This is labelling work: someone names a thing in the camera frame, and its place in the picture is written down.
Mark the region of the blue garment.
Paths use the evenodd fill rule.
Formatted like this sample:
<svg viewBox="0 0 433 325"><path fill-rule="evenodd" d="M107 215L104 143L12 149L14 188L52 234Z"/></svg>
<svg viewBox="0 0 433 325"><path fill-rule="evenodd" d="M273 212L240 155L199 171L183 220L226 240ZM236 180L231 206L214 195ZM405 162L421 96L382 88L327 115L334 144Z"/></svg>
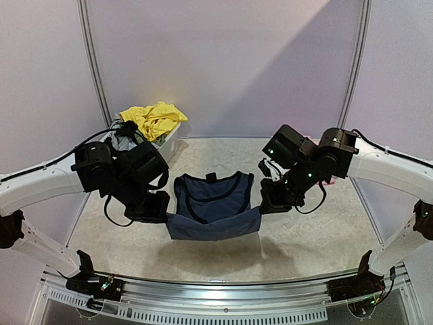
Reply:
<svg viewBox="0 0 433 325"><path fill-rule="evenodd" d="M173 240L219 241L260 230L262 215L250 203L252 173L224 178L209 173L204 179L188 174L174 181L176 211L166 228Z"/></svg>

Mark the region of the pink patterned shorts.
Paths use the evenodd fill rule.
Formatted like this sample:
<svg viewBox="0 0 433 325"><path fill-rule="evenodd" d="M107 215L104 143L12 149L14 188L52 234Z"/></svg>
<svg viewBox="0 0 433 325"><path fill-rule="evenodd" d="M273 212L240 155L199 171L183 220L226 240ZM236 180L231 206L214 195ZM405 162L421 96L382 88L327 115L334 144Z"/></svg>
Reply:
<svg viewBox="0 0 433 325"><path fill-rule="evenodd" d="M336 183L336 178L331 176L328 178L323 178L320 181L318 181L318 184L322 184L323 186L328 186L328 185L334 185Z"/></svg>

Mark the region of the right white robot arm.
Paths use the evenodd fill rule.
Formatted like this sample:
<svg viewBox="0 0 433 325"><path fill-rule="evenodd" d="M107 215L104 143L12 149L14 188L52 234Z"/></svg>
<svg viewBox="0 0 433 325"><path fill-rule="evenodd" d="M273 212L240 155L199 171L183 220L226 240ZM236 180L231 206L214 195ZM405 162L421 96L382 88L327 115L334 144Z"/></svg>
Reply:
<svg viewBox="0 0 433 325"><path fill-rule="evenodd" d="M415 196L418 201L406 224L379 248L365 254L358 274L350 280L355 295L364 295L394 265L432 240L432 163L389 150L359 131L327 129L318 144L289 125L282 125L263 152L285 173L264 178L260 194L262 214L284 213L304 205L315 184L331 178L366 179Z"/></svg>

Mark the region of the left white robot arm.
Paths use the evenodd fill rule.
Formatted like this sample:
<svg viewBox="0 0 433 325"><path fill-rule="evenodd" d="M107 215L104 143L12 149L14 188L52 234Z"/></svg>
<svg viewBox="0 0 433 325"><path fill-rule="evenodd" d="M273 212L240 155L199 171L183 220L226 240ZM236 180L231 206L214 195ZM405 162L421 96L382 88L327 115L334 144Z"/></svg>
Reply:
<svg viewBox="0 0 433 325"><path fill-rule="evenodd" d="M86 139L62 156L1 176L1 248L14 249L57 270L85 293L101 284L90 256L56 242L24 218L22 209L57 196L98 191L125 207L130 223L166 223L168 165L147 140L127 151Z"/></svg>

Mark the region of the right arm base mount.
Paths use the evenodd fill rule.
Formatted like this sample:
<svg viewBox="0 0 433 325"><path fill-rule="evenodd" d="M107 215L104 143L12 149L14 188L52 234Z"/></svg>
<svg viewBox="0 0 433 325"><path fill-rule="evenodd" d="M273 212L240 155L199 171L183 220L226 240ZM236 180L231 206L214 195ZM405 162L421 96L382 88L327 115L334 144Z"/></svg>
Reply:
<svg viewBox="0 0 433 325"><path fill-rule="evenodd" d="M384 281L387 267L390 268L391 280L388 291ZM361 257L357 273L354 276L330 280L327 283L327 293L331 300L336 302L380 292L379 297L369 303L371 306L376 306L390 294L395 277L395 265L391 264L391 260L381 254L374 255L373 251L369 250Z"/></svg>

